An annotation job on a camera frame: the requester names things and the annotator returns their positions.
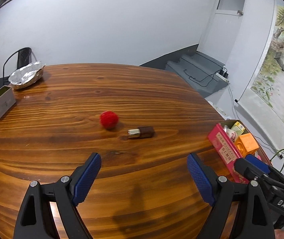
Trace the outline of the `brown lipstick tube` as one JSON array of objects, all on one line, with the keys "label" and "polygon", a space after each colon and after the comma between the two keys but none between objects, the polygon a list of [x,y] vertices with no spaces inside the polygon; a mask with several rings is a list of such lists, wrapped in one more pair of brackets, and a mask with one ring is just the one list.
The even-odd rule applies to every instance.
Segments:
[{"label": "brown lipstick tube", "polygon": [[154,128],[152,126],[143,126],[134,129],[128,130],[128,138],[129,139],[143,139],[143,138],[151,138],[155,134]]}]

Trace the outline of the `yellow cardboard box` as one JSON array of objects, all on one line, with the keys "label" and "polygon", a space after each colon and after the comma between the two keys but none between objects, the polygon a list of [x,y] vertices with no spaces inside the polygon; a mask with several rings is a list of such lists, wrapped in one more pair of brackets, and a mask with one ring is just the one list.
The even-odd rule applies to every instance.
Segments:
[{"label": "yellow cardboard box", "polygon": [[236,121],[233,126],[231,127],[231,130],[236,133],[237,136],[240,136],[244,134],[245,132],[245,127],[242,125],[241,122]]}]

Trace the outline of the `hanging scroll painting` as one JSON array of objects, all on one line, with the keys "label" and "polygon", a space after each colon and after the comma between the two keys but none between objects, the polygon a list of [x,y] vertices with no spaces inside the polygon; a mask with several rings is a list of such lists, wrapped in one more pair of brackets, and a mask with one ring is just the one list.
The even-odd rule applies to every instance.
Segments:
[{"label": "hanging scroll painting", "polygon": [[274,15],[261,61],[238,101],[269,142],[284,148],[284,1],[274,0]]}]

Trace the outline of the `foil tray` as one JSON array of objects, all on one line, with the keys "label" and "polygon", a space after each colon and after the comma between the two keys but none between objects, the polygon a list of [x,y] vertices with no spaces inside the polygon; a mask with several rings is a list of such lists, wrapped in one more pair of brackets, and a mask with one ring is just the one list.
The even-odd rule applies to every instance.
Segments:
[{"label": "foil tray", "polygon": [[41,61],[30,63],[15,70],[8,78],[14,90],[21,90],[36,83],[42,76],[45,64]]}]

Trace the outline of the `pink tin box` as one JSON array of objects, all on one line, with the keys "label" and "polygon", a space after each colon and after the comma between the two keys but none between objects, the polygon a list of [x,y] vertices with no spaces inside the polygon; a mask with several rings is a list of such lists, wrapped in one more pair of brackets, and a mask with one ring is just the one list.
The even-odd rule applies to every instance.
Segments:
[{"label": "pink tin box", "polygon": [[[224,132],[223,128],[225,125],[227,125],[230,129],[233,126],[233,124],[240,120],[224,120],[222,122],[217,123],[212,131],[208,134],[208,139],[215,148],[216,152],[221,157],[222,161],[224,162],[225,166],[229,170],[231,176],[233,177],[234,181],[236,183],[248,183],[248,180],[245,179],[242,175],[237,173],[234,168],[234,163],[238,158],[243,158],[241,154],[238,152],[238,150],[235,147],[235,143],[232,142]],[[242,123],[242,125],[245,127],[245,133],[250,133],[250,131],[246,128],[246,126]],[[254,157],[258,158],[262,162],[264,162],[267,165],[271,165],[271,162],[269,158],[266,156],[264,150],[260,147],[259,149],[252,154]]]}]

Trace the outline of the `orange cube toy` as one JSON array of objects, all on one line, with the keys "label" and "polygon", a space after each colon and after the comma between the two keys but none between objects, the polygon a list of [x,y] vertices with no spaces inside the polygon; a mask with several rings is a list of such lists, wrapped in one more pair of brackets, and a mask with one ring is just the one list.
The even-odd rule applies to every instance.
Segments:
[{"label": "orange cube toy", "polygon": [[259,149],[259,144],[251,133],[245,133],[235,140],[235,147],[242,157],[254,154]]}]

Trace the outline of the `white power strip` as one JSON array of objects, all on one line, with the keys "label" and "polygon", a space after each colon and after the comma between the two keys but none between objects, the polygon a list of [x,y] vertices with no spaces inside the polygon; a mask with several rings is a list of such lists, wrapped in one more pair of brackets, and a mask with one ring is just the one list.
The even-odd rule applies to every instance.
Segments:
[{"label": "white power strip", "polygon": [[217,76],[219,79],[223,80],[224,82],[229,83],[229,80],[228,80],[227,78],[223,77],[222,75],[220,75],[219,73],[216,73],[216,76]]}]

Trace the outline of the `white door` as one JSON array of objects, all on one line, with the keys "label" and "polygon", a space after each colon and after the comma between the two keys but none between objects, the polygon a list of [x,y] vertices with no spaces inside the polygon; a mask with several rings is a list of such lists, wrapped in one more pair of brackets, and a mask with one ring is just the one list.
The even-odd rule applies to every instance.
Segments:
[{"label": "white door", "polygon": [[198,51],[225,64],[242,22],[245,0],[216,0]]}]

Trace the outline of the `grey stairs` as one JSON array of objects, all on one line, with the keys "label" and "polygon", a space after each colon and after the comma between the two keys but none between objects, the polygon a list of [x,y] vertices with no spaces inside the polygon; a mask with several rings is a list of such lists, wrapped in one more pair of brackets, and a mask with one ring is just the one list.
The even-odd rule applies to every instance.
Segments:
[{"label": "grey stairs", "polygon": [[204,98],[229,85],[216,76],[219,73],[224,77],[227,73],[225,65],[201,52],[192,56],[184,54],[176,63],[169,61],[165,70],[180,76]]}]

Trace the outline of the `red ball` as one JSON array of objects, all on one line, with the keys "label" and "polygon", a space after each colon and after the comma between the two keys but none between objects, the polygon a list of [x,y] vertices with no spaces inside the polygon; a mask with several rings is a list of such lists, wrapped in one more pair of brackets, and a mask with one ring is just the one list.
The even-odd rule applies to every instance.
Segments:
[{"label": "red ball", "polygon": [[119,117],[113,111],[104,111],[100,114],[100,124],[107,130],[115,128],[118,121]]}]

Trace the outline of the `grey open box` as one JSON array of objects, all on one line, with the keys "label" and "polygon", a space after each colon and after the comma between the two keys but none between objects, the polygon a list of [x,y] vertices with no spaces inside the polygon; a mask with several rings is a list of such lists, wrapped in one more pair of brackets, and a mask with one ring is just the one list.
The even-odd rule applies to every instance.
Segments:
[{"label": "grey open box", "polygon": [[4,85],[0,88],[0,118],[16,103],[13,89]]}]

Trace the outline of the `green paper bag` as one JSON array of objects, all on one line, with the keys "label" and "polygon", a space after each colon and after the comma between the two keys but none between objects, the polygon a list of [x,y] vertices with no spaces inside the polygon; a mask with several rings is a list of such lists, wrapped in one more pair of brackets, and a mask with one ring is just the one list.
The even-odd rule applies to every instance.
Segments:
[{"label": "green paper bag", "polygon": [[[270,159],[270,161],[272,162],[275,158],[284,159],[284,148],[278,150],[278,151],[274,154],[274,156]],[[283,161],[283,164],[282,164],[282,166],[281,166],[281,168],[280,168],[279,171],[282,172],[283,169],[284,169],[284,161]]]}]

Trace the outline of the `small white jar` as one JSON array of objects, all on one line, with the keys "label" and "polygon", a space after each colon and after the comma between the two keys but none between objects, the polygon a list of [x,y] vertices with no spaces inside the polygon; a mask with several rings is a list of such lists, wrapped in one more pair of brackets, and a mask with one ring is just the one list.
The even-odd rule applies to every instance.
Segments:
[{"label": "small white jar", "polygon": [[223,130],[226,133],[227,137],[232,142],[235,142],[235,140],[237,139],[237,133],[234,130],[230,129],[227,125],[224,126]]}]

